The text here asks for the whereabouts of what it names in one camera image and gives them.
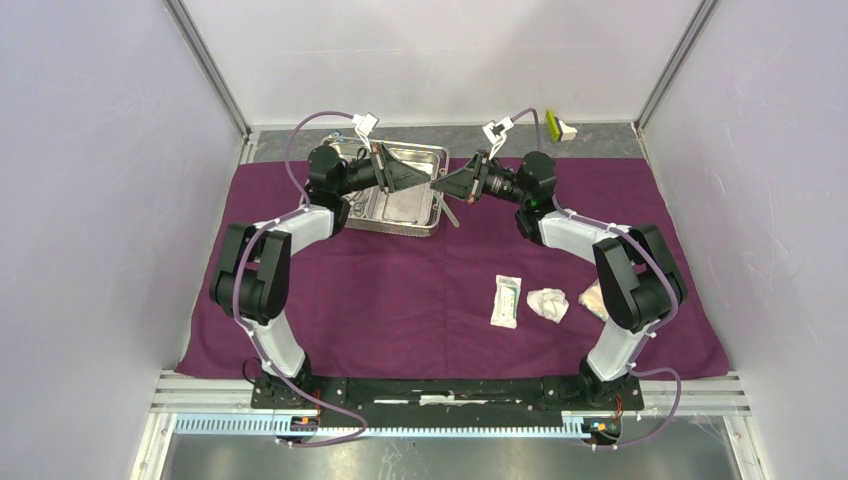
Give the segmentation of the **metal instrument tray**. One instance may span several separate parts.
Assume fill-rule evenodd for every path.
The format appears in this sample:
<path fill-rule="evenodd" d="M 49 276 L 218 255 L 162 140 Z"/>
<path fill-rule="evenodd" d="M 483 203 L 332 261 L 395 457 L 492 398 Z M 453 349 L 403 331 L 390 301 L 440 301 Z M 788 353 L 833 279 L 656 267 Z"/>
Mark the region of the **metal instrument tray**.
<path fill-rule="evenodd" d="M 391 140 L 373 142 L 384 143 L 401 157 L 418 158 L 428 163 L 432 180 L 447 173 L 450 154 L 442 146 Z M 430 237 L 436 233 L 441 216 L 438 201 L 441 194 L 432 191 L 428 184 L 390 194 L 384 193 L 378 186 L 363 191 L 371 194 L 366 215 L 354 217 L 350 210 L 346 221 L 348 228 L 411 237 Z M 354 193 L 346 195 L 345 199 L 349 202 Z"/>

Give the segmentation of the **beige gauze roll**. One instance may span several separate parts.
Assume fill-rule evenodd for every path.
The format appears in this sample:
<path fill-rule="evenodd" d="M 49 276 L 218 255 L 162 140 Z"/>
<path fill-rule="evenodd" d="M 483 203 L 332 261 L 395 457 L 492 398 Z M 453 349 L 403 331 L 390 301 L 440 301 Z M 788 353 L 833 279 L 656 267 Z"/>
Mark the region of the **beige gauze roll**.
<path fill-rule="evenodd" d="M 602 322 L 607 322 L 610 320 L 608 310 L 603 300 L 600 282 L 598 280 L 593 282 L 578 296 L 578 302 L 589 313 L 594 315 Z"/>

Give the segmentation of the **white sterile packet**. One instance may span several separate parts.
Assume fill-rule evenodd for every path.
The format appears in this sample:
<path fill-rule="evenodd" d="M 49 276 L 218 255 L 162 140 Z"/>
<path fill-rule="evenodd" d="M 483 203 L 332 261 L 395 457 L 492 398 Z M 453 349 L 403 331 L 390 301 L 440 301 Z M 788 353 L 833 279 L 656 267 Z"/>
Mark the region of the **white sterile packet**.
<path fill-rule="evenodd" d="M 501 328 L 516 329 L 522 280 L 517 277 L 497 275 L 495 284 L 496 291 L 490 324 Z"/>

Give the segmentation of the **purple cloth wrap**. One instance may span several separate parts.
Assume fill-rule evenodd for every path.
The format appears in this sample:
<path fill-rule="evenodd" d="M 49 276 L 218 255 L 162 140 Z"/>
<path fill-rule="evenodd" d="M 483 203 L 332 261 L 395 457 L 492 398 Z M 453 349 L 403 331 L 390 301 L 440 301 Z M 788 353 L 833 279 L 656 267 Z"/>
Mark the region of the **purple cloth wrap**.
<path fill-rule="evenodd" d="M 723 376 L 730 362 L 698 298 L 684 250 L 645 160 L 557 159 L 561 205 L 605 222 L 656 224 L 689 297 L 649 339 L 640 371 L 671 367 L 683 379 Z M 603 322 L 577 303 L 596 279 L 593 265 L 522 238 L 516 206 L 448 199 L 460 222 L 442 220 L 416 238 L 345 228 L 295 254 L 285 313 L 318 375 L 368 378 L 519 378 L 571 375 Z M 293 210 L 299 192 L 282 162 L 240 166 L 191 317 L 187 351 L 175 370 L 206 379 L 239 378 L 256 352 L 245 332 L 209 296 L 224 230 Z M 515 329 L 490 324 L 496 275 L 522 280 Z M 565 292 L 571 306 L 553 322 L 526 304 L 527 292 Z"/>

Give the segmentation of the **white gauze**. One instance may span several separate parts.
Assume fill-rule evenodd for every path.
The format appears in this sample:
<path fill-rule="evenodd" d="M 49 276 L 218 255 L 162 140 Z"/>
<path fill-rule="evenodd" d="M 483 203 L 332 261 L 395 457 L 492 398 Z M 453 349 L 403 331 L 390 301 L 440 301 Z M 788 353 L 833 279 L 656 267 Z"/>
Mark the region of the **white gauze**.
<path fill-rule="evenodd" d="M 561 323 L 570 307 L 565 292 L 553 288 L 530 291 L 526 302 L 536 315 L 556 324 Z"/>

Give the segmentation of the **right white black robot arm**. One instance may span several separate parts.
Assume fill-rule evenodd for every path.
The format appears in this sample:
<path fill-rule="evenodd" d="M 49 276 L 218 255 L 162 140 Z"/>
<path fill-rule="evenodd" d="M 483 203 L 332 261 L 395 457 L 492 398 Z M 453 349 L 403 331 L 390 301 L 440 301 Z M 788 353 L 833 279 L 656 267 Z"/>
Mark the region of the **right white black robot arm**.
<path fill-rule="evenodd" d="M 512 169 L 479 151 L 430 185 L 469 204 L 483 195 L 513 203 L 525 239 L 595 266 L 610 318 L 571 380 L 585 405 L 602 408 L 633 377 L 647 339 L 676 317 L 688 287 L 656 225 L 628 227 L 565 209 L 556 198 L 556 184 L 555 161 L 545 153 L 532 151 Z"/>

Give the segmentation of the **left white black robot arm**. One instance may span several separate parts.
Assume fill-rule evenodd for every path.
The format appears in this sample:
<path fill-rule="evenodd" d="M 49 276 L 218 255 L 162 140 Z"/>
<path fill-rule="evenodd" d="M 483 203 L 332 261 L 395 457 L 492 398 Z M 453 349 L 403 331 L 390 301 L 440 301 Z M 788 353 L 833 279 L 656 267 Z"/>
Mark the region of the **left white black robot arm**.
<path fill-rule="evenodd" d="M 309 153 L 307 163 L 305 198 L 294 211 L 264 223 L 227 227 L 210 284 L 211 299 L 245 331 L 262 370 L 278 378 L 278 397 L 295 408 L 312 399 L 314 381 L 301 372 L 307 355 L 285 314 L 293 257 L 342 231 L 350 195 L 371 188 L 387 193 L 416 188 L 438 172 L 400 160 L 383 142 L 360 148 L 353 160 L 323 144 Z"/>

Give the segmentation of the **steel scalpel handle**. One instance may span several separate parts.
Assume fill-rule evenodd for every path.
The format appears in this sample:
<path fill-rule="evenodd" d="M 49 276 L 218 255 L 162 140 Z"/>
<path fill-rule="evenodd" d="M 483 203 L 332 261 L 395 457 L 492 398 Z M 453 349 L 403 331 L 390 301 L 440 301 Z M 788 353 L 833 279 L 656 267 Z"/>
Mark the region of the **steel scalpel handle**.
<path fill-rule="evenodd" d="M 443 212 L 443 215 L 447 217 L 447 219 L 449 220 L 449 222 L 451 223 L 451 225 L 454 228 L 459 228 L 460 222 L 459 222 L 458 218 L 456 217 L 455 213 L 449 207 L 449 205 L 447 203 L 446 195 L 441 194 L 438 198 L 438 201 L 439 201 L 440 209 Z"/>

